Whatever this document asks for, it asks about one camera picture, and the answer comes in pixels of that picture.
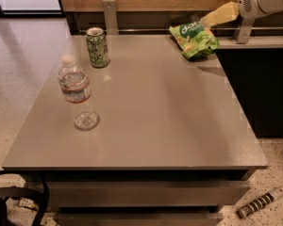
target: can lid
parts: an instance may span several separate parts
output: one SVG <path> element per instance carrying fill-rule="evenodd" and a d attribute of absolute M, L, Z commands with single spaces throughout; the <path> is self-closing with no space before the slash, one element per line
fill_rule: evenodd
<path fill-rule="evenodd" d="M 76 64 L 76 60 L 74 56 L 64 55 L 61 59 L 63 66 L 70 67 Z"/>
<path fill-rule="evenodd" d="M 90 36 L 100 36 L 103 33 L 104 33 L 104 30 L 100 27 L 92 27 L 86 31 L 86 34 Z"/>

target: can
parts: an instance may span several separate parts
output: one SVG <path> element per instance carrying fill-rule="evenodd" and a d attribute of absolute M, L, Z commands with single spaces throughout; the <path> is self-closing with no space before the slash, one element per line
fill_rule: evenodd
<path fill-rule="evenodd" d="M 86 43 L 89 58 L 94 68 L 103 68 L 109 64 L 108 46 L 104 30 L 92 27 L 86 31 Z"/>

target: floor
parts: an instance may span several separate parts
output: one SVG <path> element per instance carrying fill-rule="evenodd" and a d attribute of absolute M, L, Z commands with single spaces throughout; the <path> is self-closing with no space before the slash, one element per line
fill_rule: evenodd
<path fill-rule="evenodd" d="M 0 19 L 0 165 L 17 137 L 46 77 L 59 60 L 71 37 L 65 19 Z M 238 208 L 277 186 L 283 186 L 283 138 L 259 138 L 269 168 L 258 170 L 249 180 L 251 189 L 236 205 L 222 209 L 218 226 L 283 226 L 283 198 L 247 219 Z M 21 185 L 17 177 L 0 177 L 0 186 Z M 8 202 L 9 218 L 29 225 L 34 212 Z M 42 224 L 54 226 L 53 213 Z"/>

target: metal bracket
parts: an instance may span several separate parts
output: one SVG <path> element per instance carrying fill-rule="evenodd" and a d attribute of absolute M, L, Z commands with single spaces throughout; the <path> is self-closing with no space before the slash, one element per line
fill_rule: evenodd
<path fill-rule="evenodd" d="M 239 44 L 245 44 L 248 42 L 255 19 L 241 19 L 239 27 L 234 33 L 234 39 Z"/>
<path fill-rule="evenodd" d="M 103 0 L 105 24 L 108 35 L 118 35 L 115 0 Z"/>

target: chip bag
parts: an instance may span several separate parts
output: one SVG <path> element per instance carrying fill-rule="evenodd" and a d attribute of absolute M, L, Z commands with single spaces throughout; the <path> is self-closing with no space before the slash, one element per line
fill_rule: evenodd
<path fill-rule="evenodd" d="M 217 38 L 200 22 L 170 27 L 169 30 L 181 47 L 183 56 L 188 60 L 207 57 L 215 53 L 219 46 Z"/>

